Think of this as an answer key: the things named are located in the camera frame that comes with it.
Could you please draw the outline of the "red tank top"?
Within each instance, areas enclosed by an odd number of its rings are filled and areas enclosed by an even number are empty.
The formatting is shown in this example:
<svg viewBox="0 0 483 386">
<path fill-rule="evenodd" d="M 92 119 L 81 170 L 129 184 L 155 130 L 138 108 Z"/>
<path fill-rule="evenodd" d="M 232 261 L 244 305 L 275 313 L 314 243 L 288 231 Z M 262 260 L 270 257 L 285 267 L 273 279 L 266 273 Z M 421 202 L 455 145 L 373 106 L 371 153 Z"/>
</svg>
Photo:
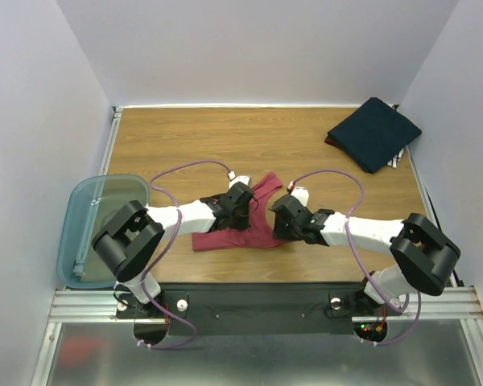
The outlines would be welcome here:
<svg viewBox="0 0 483 386">
<path fill-rule="evenodd" d="M 276 248 L 284 241 L 275 239 L 273 228 L 266 220 L 266 205 L 283 187 L 275 172 L 269 171 L 252 186 L 255 202 L 250 203 L 250 226 L 245 230 L 227 228 L 212 233 L 193 233 L 192 250 L 205 252 L 230 248 Z"/>
</svg>

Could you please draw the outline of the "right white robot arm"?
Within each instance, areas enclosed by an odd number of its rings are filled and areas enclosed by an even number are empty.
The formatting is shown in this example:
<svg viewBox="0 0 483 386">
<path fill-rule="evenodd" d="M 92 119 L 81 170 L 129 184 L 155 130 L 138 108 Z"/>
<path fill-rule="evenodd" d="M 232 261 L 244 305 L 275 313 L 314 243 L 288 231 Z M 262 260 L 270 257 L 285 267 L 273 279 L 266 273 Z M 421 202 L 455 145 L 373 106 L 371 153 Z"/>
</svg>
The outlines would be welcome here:
<svg viewBox="0 0 483 386">
<path fill-rule="evenodd" d="M 372 314 L 382 305 L 398 313 L 398 300 L 414 292 L 440 296 L 460 259 L 460 249 L 427 217 L 411 213 L 404 220 L 370 220 L 320 209 L 310 211 L 293 195 L 275 201 L 274 237 L 328 247 L 348 246 L 384 253 L 395 264 L 381 271 L 363 268 L 362 289 L 354 294 L 355 307 Z"/>
</svg>

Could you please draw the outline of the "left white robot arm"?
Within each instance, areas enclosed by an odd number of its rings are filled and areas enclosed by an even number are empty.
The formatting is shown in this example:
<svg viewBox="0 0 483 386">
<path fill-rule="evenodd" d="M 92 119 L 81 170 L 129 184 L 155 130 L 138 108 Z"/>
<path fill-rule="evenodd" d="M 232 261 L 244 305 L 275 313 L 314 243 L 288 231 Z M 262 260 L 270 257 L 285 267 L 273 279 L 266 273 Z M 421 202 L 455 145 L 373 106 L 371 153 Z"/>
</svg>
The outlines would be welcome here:
<svg viewBox="0 0 483 386">
<path fill-rule="evenodd" d="M 253 197 L 254 191 L 238 180 L 225 193 L 178 207 L 145 207 L 132 200 L 98 231 L 91 245 L 116 281 L 134 295 L 135 307 L 153 317 L 162 310 L 163 297 L 148 265 L 160 241 L 191 233 L 245 230 Z"/>
</svg>

